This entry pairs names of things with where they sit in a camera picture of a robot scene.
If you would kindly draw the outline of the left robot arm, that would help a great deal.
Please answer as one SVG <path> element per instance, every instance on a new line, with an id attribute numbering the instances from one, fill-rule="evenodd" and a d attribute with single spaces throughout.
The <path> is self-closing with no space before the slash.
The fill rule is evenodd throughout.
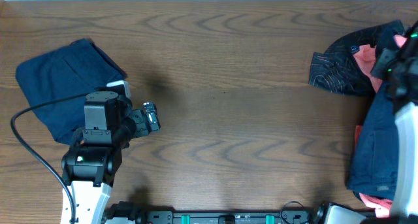
<path id="1" fill-rule="evenodd" d="M 155 104 L 133 109 L 130 98 L 113 91 L 87 95 L 84 116 L 82 139 L 61 162 L 62 223 L 100 223 L 122 164 L 122 151 L 132 139 L 161 128 Z"/>

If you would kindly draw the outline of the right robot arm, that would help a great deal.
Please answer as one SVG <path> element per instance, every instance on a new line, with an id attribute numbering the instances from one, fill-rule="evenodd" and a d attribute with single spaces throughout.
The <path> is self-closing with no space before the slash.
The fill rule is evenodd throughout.
<path id="1" fill-rule="evenodd" d="M 390 218 L 417 223 L 417 49 L 384 49 L 371 72 L 388 83 L 398 130 L 399 159 Z"/>

